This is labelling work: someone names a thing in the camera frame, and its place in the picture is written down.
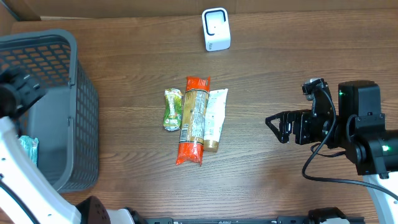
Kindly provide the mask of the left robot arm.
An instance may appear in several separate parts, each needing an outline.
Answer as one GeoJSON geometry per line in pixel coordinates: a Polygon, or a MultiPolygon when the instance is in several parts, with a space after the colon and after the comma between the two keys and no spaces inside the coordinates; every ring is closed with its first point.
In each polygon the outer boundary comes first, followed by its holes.
{"type": "Polygon", "coordinates": [[[13,120],[44,95],[20,68],[1,71],[1,208],[14,223],[138,223],[132,210],[107,210],[94,196],[70,204],[29,159],[13,120]]]}

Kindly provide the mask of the teal snack packet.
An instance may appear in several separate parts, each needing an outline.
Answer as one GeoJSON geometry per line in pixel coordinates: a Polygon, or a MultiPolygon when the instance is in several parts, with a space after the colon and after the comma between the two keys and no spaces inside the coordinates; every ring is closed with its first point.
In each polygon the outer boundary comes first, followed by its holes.
{"type": "Polygon", "coordinates": [[[21,136],[19,140],[28,158],[37,166],[39,140],[37,138],[30,138],[29,136],[21,136]]]}

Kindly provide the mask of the orange pasta package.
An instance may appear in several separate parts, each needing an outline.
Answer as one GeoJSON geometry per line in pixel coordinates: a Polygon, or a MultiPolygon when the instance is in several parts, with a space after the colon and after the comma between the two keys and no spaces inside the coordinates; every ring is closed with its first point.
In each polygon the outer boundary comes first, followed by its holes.
{"type": "Polygon", "coordinates": [[[187,77],[176,165],[186,161],[202,163],[209,93],[210,77],[187,77]]]}

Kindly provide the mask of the grey plastic mesh basket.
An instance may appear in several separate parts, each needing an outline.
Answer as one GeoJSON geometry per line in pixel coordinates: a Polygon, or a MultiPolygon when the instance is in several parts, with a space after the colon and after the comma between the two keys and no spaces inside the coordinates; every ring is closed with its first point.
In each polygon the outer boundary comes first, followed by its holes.
{"type": "Polygon", "coordinates": [[[60,193],[86,190],[98,179],[98,92],[62,29],[1,37],[1,67],[23,70],[46,94],[21,117],[17,133],[38,139],[37,168],[60,193]]]}

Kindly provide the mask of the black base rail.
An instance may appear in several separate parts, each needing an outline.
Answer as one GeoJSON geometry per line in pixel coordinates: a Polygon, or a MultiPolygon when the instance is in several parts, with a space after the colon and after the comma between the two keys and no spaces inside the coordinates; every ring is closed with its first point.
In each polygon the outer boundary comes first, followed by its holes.
{"type": "Polygon", "coordinates": [[[326,207],[309,210],[307,215],[278,216],[276,218],[243,218],[243,219],[173,219],[146,218],[148,224],[365,224],[364,217],[349,217],[337,207],[326,207]]]}

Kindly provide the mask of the green snack pouch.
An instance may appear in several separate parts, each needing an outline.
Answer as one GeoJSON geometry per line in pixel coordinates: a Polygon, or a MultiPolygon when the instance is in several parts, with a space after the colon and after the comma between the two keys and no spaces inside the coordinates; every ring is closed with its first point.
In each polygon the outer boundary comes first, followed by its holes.
{"type": "Polygon", "coordinates": [[[182,92],[176,88],[164,91],[165,113],[163,126],[168,131],[177,131],[182,122],[182,92]]]}

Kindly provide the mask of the white barcode scanner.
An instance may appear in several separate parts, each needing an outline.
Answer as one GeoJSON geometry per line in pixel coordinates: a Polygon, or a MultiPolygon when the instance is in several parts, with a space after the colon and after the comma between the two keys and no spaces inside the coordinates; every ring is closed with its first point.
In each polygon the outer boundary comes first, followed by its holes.
{"type": "Polygon", "coordinates": [[[230,48],[231,32],[226,9],[223,7],[206,9],[201,17],[206,50],[214,52],[230,48]]]}

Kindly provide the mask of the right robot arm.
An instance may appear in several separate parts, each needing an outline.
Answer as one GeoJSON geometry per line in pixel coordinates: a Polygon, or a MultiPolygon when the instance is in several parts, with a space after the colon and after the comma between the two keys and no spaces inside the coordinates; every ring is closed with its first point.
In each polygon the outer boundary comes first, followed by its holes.
{"type": "Polygon", "coordinates": [[[283,111],[267,117],[265,124],[282,144],[291,134],[297,144],[311,144],[312,154],[303,165],[303,177],[366,187],[379,221],[397,223],[397,131],[386,129],[379,85],[371,80],[340,83],[337,105],[322,78],[307,81],[302,91],[312,102],[309,110],[283,111]],[[309,164],[321,154],[323,146],[340,147],[342,150],[331,157],[345,156],[363,180],[308,175],[309,164]]]}

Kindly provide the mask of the white tube gold cap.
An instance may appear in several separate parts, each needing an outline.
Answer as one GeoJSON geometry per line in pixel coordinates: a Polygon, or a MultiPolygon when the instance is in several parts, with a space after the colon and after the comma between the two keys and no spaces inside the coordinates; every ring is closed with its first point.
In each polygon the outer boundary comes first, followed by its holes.
{"type": "Polygon", "coordinates": [[[210,91],[205,114],[204,150],[217,152],[223,129],[228,89],[210,91]]]}

